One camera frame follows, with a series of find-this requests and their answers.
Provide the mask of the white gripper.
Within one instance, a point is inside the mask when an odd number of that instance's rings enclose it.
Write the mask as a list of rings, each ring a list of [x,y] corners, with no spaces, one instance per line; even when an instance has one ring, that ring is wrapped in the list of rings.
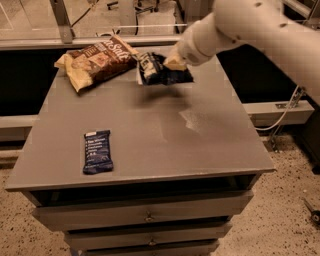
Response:
[[[227,50],[230,39],[216,28],[214,14],[210,13],[184,31],[177,47],[178,52],[172,49],[163,65],[170,70],[184,71],[186,63],[199,66]]]

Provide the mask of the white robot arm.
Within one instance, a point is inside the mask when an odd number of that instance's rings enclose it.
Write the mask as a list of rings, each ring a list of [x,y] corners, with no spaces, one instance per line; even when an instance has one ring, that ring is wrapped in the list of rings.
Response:
[[[242,44],[261,51],[320,101],[320,32],[287,18],[275,0],[214,0],[212,12],[184,31],[164,64],[184,70]]]

